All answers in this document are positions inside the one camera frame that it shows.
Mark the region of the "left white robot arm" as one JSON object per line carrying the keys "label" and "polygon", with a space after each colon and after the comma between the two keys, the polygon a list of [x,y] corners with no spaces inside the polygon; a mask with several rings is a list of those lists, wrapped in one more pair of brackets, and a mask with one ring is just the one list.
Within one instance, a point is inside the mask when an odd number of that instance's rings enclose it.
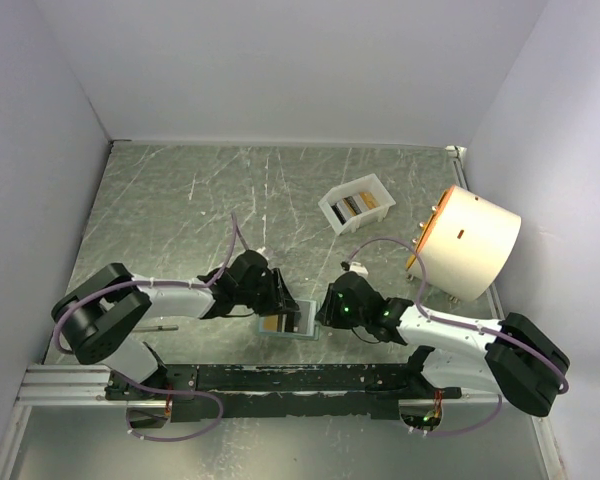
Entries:
{"label": "left white robot arm", "polygon": [[227,318],[242,306],[260,317],[300,311],[279,269],[247,250],[232,261],[192,280],[155,279],[112,263],[53,307],[55,348],[82,365],[104,365],[130,379],[142,398],[161,395],[167,375],[161,359],[132,337],[144,319]]}

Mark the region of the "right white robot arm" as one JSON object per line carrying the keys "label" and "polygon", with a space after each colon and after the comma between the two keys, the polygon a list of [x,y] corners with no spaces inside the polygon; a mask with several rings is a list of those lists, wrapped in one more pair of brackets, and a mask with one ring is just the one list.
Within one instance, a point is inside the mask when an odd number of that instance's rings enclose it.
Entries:
{"label": "right white robot arm", "polygon": [[404,374],[406,390],[423,398],[435,389],[466,388],[502,395],[522,412],[547,416],[563,394],[566,354],[527,317],[448,317],[400,297],[383,297],[349,271],[328,286],[317,321],[364,328],[377,340],[426,347],[423,363]]}

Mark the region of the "green card holder wallet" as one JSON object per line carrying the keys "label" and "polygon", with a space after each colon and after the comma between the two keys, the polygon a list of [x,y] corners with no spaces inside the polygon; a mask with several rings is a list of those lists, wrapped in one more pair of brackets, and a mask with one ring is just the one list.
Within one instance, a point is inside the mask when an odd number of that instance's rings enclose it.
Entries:
{"label": "green card holder wallet", "polygon": [[276,338],[317,340],[319,327],[315,316],[315,300],[298,300],[299,310],[292,313],[269,315],[258,319],[258,333]]}

